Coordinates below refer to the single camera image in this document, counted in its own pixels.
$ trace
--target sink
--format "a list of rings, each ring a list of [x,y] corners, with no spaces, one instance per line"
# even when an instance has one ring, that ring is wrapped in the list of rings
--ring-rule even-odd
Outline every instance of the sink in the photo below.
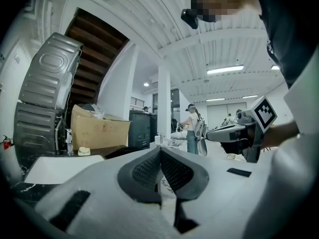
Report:
[[[40,157],[33,164],[24,182],[32,184],[62,184],[90,165],[104,160],[99,155]]]

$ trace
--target black t-shirt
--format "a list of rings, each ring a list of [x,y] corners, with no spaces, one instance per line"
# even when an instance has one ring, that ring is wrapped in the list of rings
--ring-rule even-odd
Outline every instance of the black t-shirt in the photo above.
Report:
[[[316,0],[259,0],[270,56],[290,88],[314,53],[318,38]]]

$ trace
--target jeans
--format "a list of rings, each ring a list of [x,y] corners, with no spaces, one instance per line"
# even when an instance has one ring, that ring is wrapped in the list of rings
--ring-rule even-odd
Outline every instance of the jeans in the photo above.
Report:
[[[197,137],[194,131],[187,131],[187,152],[198,155]]]

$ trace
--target ceiling light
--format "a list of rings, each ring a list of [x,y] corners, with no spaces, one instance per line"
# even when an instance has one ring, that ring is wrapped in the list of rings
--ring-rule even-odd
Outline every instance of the ceiling light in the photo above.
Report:
[[[272,66],[271,70],[280,70],[279,66]]]
[[[208,99],[206,102],[225,100],[224,98]]]
[[[247,96],[247,97],[243,97],[243,98],[256,98],[258,97],[258,95],[255,95],[255,96]]]
[[[209,70],[207,71],[207,74],[210,75],[210,74],[218,74],[218,73],[225,73],[225,72],[231,72],[231,71],[240,71],[243,69],[244,69],[244,66],[231,66],[231,67]]]

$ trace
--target wooden stair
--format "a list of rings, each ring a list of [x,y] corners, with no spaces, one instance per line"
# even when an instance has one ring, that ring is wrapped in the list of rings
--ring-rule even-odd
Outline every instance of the wooden stair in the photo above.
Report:
[[[94,103],[105,75],[129,40],[81,9],[70,23],[66,36],[84,44],[71,88],[67,111],[70,114],[74,105]]]

